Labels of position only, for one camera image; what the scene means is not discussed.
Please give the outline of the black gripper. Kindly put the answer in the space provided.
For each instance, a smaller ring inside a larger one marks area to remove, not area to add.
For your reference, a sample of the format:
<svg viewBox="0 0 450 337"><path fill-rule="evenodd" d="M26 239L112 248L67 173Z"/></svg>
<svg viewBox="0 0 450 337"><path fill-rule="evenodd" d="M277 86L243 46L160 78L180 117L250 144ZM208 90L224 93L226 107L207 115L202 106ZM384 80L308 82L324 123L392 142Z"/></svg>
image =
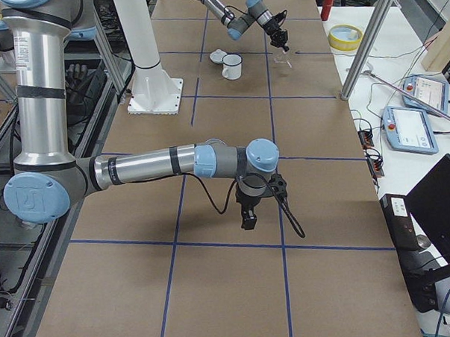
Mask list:
<svg viewBox="0 0 450 337"><path fill-rule="evenodd" d="M273 28L270 37L270 45L273 47L280 47L281 53L286 54L290 47L287 45L288 42L288 31L282 29L281 27Z"/></svg>
<svg viewBox="0 0 450 337"><path fill-rule="evenodd" d="M254 207L260 203L263 193L259 195L247 195L240 187L236 188L236 202L241 204L241 218L243 220L241 227L252 230L257 223L257 216L254 213Z"/></svg>

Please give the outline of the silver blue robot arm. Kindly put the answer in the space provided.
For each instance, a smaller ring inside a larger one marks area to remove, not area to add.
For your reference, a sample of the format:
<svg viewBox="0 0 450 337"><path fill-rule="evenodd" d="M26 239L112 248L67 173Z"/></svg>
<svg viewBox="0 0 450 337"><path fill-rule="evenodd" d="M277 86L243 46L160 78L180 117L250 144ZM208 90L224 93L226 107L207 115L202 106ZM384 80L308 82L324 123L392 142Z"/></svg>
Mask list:
<svg viewBox="0 0 450 337"><path fill-rule="evenodd" d="M224 5L220 0L198 0L227 28L228 36L238 40L257 23L270 38L270 45L281 48L284 53L290 50L288 31L283 29L287 10L275 15L271 14L263 0L246 0L246 11L241 11L232 5Z"/></svg>
<svg viewBox="0 0 450 337"><path fill-rule="evenodd" d="M288 49L287 32L263 0L247 0L247 11L239 18L220 0L198 1L221 20L234 40L256 22L273 45ZM73 27L94 20L93 0L0 2L2 18L13 32L22 144L13 161L14 175L4 187L4 202L18 218L45 224L109 186L192 171L196 177L236 180L244 230L254 228L254 206L261 198L274 195L280 203L269 184L279 150L268 139L255 139L246 147L210 140L142 155L76 159L68 149L63 48ZM171 78L161 65L146 0L113 2L136 69L129 111L176 114L183 80Z"/></svg>

